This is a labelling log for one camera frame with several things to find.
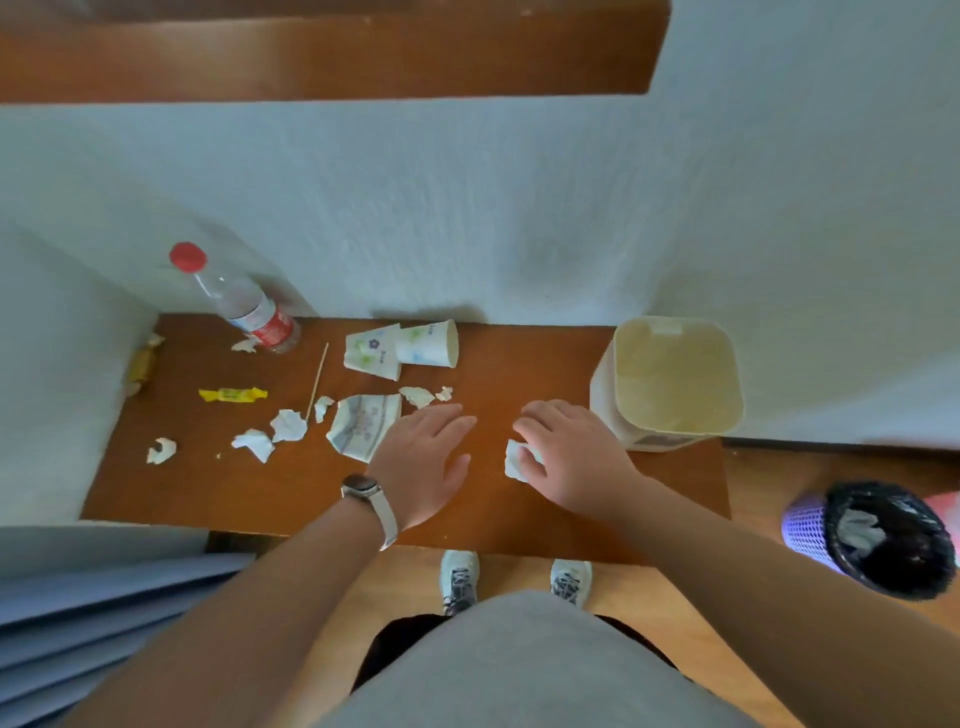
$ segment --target bottle label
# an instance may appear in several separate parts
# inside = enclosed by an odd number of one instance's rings
[[[294,330],[294,320],[287,316],[276,303],[263,294],[257,307],[246,316],[228,321],[244,330],[265,347],[275,347],[286,341]]]

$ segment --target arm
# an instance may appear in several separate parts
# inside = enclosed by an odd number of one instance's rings
[[[397,422],[367,468],[403,529],[460,488],[469,455],[446,459],[473,428],[458,404]],[[131,658],[63,728],[238,728],[264,724],[344,593],[383,544],[372,508],[338,502]]]
[[[524,476],[643,551],[805,725],[960,725],[960,640],[638,473],[593,413],[531,402]]]

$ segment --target beige trash can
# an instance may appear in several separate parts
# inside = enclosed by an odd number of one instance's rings
[[[590,380],[590,409],[630,450],[664,452],[729,432],[743,419],[733,342],[698,319],[621,324]]]

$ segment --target black garbage bag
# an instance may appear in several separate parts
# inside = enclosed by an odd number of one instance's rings
[[[848,510],[876,516],[886,538],[869,555],[837,533]],[[936,513],[905,488],[873,480],[834,483],[824,507],[824,538],[833,561],[875,592],[923,601],[947,590],[956,573],[953,541]]]

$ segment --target smartwatch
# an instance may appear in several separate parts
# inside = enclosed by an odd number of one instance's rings
[[[387,496],[379,483],[368,475],[354,473],[344,478],[344,482],[340,486],[340,494],[343,497],[363,500],[372,506],[373,512],[380,519],[380,525],[383,526],[384,539],[383,546],[380,547],[381,551],[396,541],[399,534],[394,509],[390,507]]]

